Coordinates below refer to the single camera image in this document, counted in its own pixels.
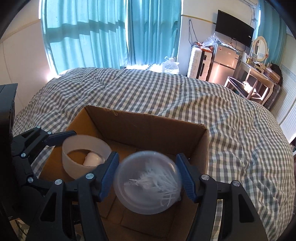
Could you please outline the white tape roll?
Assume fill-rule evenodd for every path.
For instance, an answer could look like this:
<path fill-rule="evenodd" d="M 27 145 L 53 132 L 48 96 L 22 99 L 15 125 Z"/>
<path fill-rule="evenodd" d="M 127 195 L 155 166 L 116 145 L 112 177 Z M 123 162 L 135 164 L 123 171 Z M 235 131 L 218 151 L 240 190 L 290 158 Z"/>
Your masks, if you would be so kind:
<path fill-rule="evenodd" d="M 89 152 L 99 154 L 105 162 L 111 154 L 111 148 L 103 140 L 87 135 L 75 135 L 63 142 L 62 164 L 71 178 L 77 179 L 97 167 L 83 166 L 85 157 Z"/>

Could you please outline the white cream tube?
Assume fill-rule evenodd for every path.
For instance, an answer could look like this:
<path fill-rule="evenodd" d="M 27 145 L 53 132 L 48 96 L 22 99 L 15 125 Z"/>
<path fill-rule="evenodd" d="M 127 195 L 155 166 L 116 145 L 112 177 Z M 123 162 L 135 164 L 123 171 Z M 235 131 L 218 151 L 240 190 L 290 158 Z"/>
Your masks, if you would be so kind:
<path fill-rule="evenodd" d="M 83 162 L 83 166 L 96 167 L 104 163 L 104 159 L 95 152 L 89 152 Z"/>

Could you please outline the clear cotton swab jar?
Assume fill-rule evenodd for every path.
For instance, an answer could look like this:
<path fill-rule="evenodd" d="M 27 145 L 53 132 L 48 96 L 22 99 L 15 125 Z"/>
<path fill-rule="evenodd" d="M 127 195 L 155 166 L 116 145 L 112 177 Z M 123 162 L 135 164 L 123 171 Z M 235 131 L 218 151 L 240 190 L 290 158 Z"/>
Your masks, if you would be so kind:
<path fill-rule="evenodd" d="M 153 215 L 181 200 L 182 179 L 166 155 L 140 151 L 119 164 L 113 187 L 118 200 L 130 211 Z"/>

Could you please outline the grey white checkered duvet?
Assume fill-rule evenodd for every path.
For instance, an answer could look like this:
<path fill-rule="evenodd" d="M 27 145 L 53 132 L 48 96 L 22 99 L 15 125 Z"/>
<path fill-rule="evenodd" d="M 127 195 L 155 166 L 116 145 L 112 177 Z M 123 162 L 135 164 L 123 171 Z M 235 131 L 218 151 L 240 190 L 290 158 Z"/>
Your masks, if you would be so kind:
<path fill-rule="evenodd" d="M 292 219 L 292 151 L 274 116 L 217 84 L 144 70 L 75 68 L 49 81 L 15 119 L 14 135 L 41 126 L 62 132 L 87 105 L 148 113 L 209 130 L 209 174 L 241 181 L 269 240 Z"/>

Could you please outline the brown cardboard box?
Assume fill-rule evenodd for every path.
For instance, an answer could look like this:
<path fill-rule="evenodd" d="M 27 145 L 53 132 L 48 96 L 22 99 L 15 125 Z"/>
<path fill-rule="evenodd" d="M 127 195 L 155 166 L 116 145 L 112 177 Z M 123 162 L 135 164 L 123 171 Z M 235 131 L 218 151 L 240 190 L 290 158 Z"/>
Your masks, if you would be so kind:
<path fill-rule="evenodd" d="M 153 164 L 139 157 L 141 151 L 161 153 L 175 161 L 182 153 L 190 164 L 205 173 L 209 159 L 209 132 L 200 123 L 191 123 L 145 113 L 132 113 L 86 106 L 70 121 L 68 130 L 99 138 L 119 155 L 122 184 L 147 177 Z M 175 203 L 164 202 L 158 214 L 138 214 L 126 208 L 115 192 L 97 205 L 101 222 L 90 226 L 103 231 L 107 240 L 185 240 L 197 205 L 184 192 Z"/>

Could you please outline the teal left curtain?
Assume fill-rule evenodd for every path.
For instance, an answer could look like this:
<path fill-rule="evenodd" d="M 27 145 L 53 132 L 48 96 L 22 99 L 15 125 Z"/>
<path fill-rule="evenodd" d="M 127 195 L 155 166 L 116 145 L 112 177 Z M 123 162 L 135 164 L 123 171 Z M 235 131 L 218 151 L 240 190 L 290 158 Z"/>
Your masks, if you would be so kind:
<path fill-rule="evenodd" d="M 116 68 L 128 64 L 126 1 L 41 1 L 50 69 Z"/>

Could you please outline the white louvred wardrobe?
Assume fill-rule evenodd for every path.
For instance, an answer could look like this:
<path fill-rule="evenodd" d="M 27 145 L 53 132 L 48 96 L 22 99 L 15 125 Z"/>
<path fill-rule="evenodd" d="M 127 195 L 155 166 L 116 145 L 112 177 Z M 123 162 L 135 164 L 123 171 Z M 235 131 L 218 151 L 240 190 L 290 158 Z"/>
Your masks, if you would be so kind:
<path fill-rule="evenodd" d="M 280 68 L 282 87 L 270 111 L 291 143 L 295 139 L 295 38 L 291 35 L 287 35 Z"/>

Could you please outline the wooden chair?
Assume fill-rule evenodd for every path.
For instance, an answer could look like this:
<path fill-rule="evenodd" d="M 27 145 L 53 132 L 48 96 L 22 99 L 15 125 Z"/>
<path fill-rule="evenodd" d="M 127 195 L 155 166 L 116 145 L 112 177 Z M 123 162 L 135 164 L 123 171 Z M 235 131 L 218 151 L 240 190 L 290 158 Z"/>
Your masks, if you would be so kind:
<path fill-rule="evenodd" d="M 240 81 L 234 77 L 228 76 L 224 86 L 244 99 L 255 101 L 257 103 L 262 103 L 263 101 L 263 97 L 257 91 L 261 84 L 258 79 L 253 76 L 251 76 L 251 82 Z"/>

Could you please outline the white dressing table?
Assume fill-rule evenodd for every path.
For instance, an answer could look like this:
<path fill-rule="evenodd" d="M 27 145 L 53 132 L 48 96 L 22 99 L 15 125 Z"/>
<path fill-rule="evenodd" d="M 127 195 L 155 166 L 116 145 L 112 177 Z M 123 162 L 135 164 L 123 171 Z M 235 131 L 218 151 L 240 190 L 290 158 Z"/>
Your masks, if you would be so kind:
<path fill-rule="evenodd" d="M 264 105 L 269 99 L 269 97 L 271 96 L 271 94 L 273 93 L 273 88 L 275 86 L 275 83 L 269 77 L 267 77 L 263 73 L 260 73 L 258 70 L 256 70 L 254 67 L 242 61 L 240 61 L 235 68 L 235 72 L 234 72 L 235 78 L 238 77 L 239 72 L 241 70 L 244 70 L 247 73 L 245 81 L 248 80 L 250 75 L 256 79 L 255 84 L 251 88 L 248 95 L 242 94 L 243 98 L 251 100 L 254 89 L 256 88 L 257 84 L 260 82 L 261 85 L 264 85 L 266 87 L 266 90 L 264 91 L 263 96 L 260 98 L 260 103 L 259 103 L 261 105 Z"/>

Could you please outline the silver mini fridge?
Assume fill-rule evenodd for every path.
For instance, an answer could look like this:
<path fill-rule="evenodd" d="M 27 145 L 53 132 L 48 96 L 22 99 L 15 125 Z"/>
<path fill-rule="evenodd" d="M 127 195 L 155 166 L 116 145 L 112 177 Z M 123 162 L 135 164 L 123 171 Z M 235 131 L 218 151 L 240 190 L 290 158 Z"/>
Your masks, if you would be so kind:
<path fill-rule="evenodd" d="M 237 66 L 239 54 L 226 44 L 216 43 L 206 81 L 223 85 L 227 77 L 232 77 Z"/>

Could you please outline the clear water jug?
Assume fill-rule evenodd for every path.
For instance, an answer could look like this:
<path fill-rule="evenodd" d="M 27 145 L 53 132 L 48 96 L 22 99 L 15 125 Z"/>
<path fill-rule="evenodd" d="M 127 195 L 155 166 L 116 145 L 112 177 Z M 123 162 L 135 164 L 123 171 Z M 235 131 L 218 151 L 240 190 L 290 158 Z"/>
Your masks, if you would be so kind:
<path fill-rule="evenodd" d="M 179 74 L 179 63 L 174 61 L 174 58 L 165 56 L 165 61 L 161 64 L 162 72 L 166 74 Z"/>

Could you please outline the white suitcase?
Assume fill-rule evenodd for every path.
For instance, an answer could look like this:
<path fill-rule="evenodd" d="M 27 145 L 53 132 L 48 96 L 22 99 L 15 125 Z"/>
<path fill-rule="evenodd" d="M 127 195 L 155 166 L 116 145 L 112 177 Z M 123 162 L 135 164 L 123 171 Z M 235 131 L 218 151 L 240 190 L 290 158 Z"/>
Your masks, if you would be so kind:
<path fill-rule="evenodd" d="M 210 68 L 212 51 L 207 47 L 193 46 L 187 77 L 206 81 Z"/>

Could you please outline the teal middle curtain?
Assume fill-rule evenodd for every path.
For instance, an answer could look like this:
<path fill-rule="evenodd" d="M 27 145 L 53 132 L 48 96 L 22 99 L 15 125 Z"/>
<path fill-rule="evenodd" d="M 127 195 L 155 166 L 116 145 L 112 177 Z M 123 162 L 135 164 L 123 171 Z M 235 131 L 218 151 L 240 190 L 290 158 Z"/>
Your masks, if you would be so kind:
<path fill-rule="evenodd" d="M 161 64 L 177 57 L 182 2 L 127 1 L 128 50 L 131 65 Z"/>

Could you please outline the teal right curtain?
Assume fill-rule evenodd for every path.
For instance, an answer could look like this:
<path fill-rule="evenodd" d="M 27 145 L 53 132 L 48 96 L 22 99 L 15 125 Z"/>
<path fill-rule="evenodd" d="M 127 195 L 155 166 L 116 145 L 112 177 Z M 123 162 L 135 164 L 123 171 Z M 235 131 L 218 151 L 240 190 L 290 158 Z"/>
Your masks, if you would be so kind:
<path fill-rule="evenodd" d="M 287 25 L 271 4 L 267 1 L 258 2 L 261 11 L 258 35 L 267 42 L 267 62 L 280 66 L 287 39 Z"/>

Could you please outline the black wall television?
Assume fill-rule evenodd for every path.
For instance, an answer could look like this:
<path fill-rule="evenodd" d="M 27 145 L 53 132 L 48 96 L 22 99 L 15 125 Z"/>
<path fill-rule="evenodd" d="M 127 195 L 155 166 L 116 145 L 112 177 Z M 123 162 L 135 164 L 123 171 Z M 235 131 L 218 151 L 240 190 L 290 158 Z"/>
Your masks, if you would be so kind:
<path fill-rule="evenodd" d="M 254 28 L 240 19 L 218 10 L 215 31 L 249 48 L 252 43 Z"/>

